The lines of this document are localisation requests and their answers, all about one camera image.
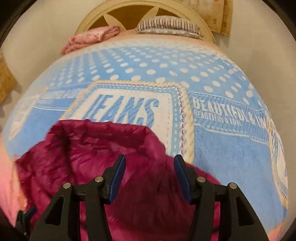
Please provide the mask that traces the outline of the magenta quilted down jacket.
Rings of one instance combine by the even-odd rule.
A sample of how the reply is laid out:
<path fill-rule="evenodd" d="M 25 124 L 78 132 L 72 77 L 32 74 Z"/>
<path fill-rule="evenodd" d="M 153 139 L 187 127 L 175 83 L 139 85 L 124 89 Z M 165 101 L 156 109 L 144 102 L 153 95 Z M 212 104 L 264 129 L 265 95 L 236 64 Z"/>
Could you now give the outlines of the magenta quilted down jacket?
<path fill-rule="evenodd" d="M 101 175 L 119 155 L 126 170 L 117 198 L 105 208 L 113 240 L 186 240 L 194 215 L 183 197 L 165 146 L 146 126 L 62 120 L 16 161 L 35 226 L 66 182 Z"/>

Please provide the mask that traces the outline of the blue pink printed bedspread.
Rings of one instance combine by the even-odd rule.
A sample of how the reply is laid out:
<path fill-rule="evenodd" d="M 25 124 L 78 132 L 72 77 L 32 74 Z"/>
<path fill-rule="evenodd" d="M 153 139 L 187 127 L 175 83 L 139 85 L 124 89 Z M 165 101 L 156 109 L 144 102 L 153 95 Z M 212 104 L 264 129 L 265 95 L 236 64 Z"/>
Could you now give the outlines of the blue pink printed bedspread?
<path fill-rule="evenodd" d="M 1 134 L 1 209 L 11 223 L 28 207 L 16 160 L 60 120 L 146 126 L 166 155 L 183 155 L 213 181 L 236 182 L 278 240 L 288 206 L 281 139 L 254 86 L 216 46 L 132 34 L 51 64 Z"/>

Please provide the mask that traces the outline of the beige side curtain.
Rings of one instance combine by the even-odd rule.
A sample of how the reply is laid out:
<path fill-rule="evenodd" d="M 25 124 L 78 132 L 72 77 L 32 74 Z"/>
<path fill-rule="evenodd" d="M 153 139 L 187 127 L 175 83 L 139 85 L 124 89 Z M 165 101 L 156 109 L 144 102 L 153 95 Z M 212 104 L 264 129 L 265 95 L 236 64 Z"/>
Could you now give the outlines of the beige side curtain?
<path fill-rule="evenodd" d="M 8 68 L 3 54 L 0 53 L 0 104 L 11 93 L 16 85 L 16 79 Z"/>

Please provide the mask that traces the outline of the folded pink floral blanket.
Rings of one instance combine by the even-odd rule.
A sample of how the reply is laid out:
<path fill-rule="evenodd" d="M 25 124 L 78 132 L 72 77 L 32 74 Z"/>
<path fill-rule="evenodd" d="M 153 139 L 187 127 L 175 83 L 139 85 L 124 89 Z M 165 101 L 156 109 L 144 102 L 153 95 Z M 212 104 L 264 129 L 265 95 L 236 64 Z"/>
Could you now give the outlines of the folded pink floral blanket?
<path fill-rule="evenodd" d="M 86 32 L 72 36 L 62 47 L 61 54 L 65 55 L 90 45 L 106 41 L 115 37 L 119 33 L 119 26 L 104 26 L 90 29 Z"/>

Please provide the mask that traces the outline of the striped pillow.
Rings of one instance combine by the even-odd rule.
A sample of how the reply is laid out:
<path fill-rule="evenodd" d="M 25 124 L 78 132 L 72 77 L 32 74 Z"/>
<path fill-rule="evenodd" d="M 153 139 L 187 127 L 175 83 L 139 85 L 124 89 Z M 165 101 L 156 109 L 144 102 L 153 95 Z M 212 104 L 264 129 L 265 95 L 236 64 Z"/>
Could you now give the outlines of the striped pillow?
<path fill-rule="evenodd" d="M 175 16 L 155 16 L 141 21 L 135 28 L 136 33 L 175 35 L 203 39 L 200 28 L 191 21 Z"/>

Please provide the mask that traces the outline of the cream wooden headboard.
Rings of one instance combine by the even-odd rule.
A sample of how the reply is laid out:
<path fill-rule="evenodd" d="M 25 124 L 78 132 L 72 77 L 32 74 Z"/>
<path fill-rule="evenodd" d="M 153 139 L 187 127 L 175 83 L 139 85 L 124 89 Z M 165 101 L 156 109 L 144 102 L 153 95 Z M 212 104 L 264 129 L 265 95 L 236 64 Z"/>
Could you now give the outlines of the cream wooden headboard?
<path fill-rule="evenodd" d="M 203 40 L 215 43 L 215 38 L 196 11 L 180 1 L 104 1 L 80 23 L 76 34 L 96 27 L 119 26 L 121 32 L 134 29 L 141 21 L 155 16 L 175 16 L 199 27 Z"/>

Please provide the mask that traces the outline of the beige window curtain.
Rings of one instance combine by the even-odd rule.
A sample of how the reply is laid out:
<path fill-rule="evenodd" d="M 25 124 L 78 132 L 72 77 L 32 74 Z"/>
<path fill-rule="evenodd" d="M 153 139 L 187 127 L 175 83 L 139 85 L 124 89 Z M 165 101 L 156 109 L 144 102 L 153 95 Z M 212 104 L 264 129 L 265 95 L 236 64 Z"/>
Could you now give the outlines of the beige window curtain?
<path fill-rule="evenodd" d="M 181 2 L 198 13 L 212 32 L 230 36 L 233 0 L 187 0 Z"/>

